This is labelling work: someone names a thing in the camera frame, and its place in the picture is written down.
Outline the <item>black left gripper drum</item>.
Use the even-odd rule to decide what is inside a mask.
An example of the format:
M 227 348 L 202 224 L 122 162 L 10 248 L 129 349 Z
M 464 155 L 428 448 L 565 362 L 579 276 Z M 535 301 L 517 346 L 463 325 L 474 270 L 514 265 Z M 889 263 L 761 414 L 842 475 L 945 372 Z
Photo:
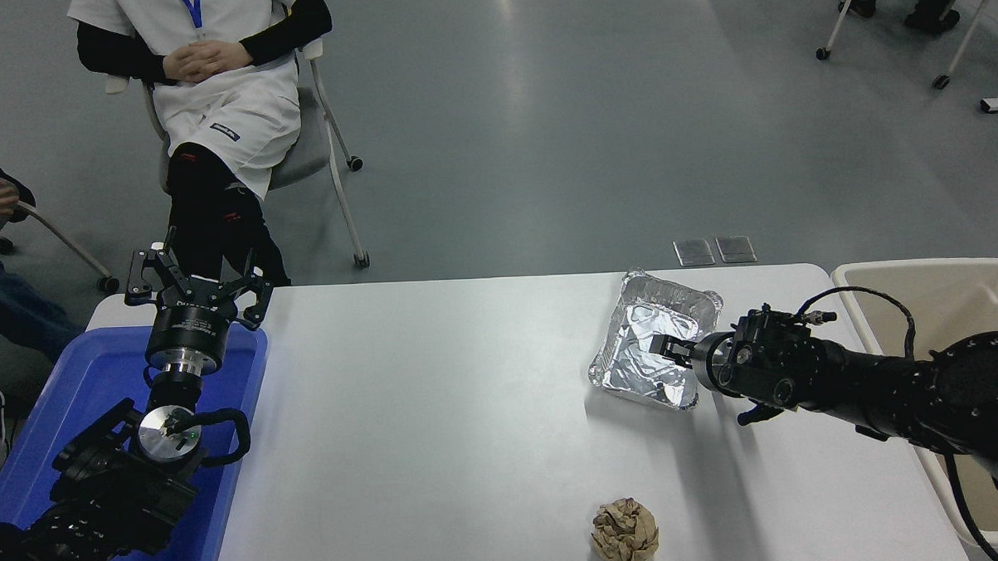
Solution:
M 237 319 L 234 300 L 212 305 L 185 300 L 158 300 L 158 314 L 146 346 L 148 364 L 175 363 L 180 354 L 198 354 L 200 362 L 222 363 L 231 321 Z

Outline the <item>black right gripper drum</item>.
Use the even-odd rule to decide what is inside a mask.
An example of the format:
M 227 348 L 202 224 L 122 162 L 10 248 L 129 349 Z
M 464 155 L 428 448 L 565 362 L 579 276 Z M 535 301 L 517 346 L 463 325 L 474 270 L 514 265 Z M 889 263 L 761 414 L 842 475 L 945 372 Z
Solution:
M 722 334 L 712 333 L 694 343 L 690 350 L 690 368 L 695 373 L 701 387 L 723 393 L 713 371 L 713 357 L 722 344 Z

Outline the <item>person's right hand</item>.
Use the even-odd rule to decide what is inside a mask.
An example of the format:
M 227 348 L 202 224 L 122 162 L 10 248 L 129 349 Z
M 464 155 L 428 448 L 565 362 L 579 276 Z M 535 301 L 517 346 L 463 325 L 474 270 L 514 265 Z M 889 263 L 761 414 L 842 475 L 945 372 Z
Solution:
M 166 80 L 195 85 L 210 78 L 216 70 L 209 57 L 204 56 L 201 50 L 191 48 L 177 49 L 165 56 L 162 67 Z

